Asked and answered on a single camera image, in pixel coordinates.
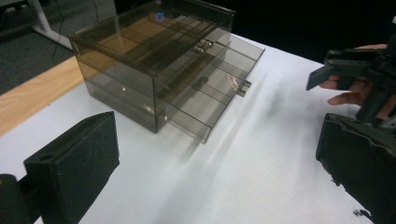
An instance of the white furniture leg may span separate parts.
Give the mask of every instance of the white furniture leg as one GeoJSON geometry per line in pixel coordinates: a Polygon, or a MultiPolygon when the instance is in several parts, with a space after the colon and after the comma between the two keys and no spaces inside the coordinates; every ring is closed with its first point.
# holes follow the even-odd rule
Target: white furniture leg
{"type": "Polygon", "coordinates": [[[51,30],[50,24],[47,21],[46,15],[44,14],[43,8],[41,7],[40,3],[38,0],[28,0],[29,4],[35,8],[35,12],[37,13],[37,20],[38,20],[38,25],[34,25],[33,29],[48,37],[49,39],[65,46],[68,49],[72,49],[69,39],[63,35],[60,35],[54,31],[51,30]]]}

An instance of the acrylic storage box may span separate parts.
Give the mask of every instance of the acrylic storage box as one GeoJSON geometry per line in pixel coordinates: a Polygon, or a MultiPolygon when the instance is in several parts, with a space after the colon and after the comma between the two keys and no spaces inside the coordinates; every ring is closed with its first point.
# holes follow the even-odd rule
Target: acrylic storage box
{"type": "Polygon", "coordinates": [[[205,142],[263,49],[231,35],[234,11],[155,1],[70,36],[90,95],[158,132],[205,142]]]}

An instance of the blue light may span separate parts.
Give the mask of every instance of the blue light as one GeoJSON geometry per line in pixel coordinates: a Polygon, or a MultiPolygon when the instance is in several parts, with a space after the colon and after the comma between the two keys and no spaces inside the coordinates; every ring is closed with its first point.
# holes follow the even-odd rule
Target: blue light
{"type": "Polygon", "coordinates": [[[155,20],[158,22],[163,22],[165,20],[165,16],[162,12],[155,14],[155,20]]]}

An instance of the table surface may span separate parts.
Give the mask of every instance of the table surface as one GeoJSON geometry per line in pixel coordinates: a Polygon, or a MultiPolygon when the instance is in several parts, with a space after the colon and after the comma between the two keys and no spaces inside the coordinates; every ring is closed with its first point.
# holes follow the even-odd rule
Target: table surface
{"type": "MultiPolygon", "coordinates": [[[[372,223],[354,215],[363,207],[315,159],[325,114],[353,116],[357,107],[328,105],[335,91],[305,90],[322,64],[252,43],[266,48],[252,86],[205,144],[170,124],[152,133],[115,112],[120,166],[80,223],[372,223]]],[[[110,110],[77,84],[3,134],[0,174],[22,178],[26,158],[110,110]]]]}

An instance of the gray carpet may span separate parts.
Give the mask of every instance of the gray carpet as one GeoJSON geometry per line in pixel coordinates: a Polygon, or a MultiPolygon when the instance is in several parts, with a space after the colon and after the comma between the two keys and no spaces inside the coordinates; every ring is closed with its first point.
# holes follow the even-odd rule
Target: gray carpet
{"type": "MultiPolygon", "coordinates": [[[[112,0],[58,0],[43,7],[55,32],[69,36],[116,15],[112,0]]],[[[74,55],[73,51],[32,30],[32,7],[8,9],[0,14],[0,94],[36,77],[74,55]]]]}

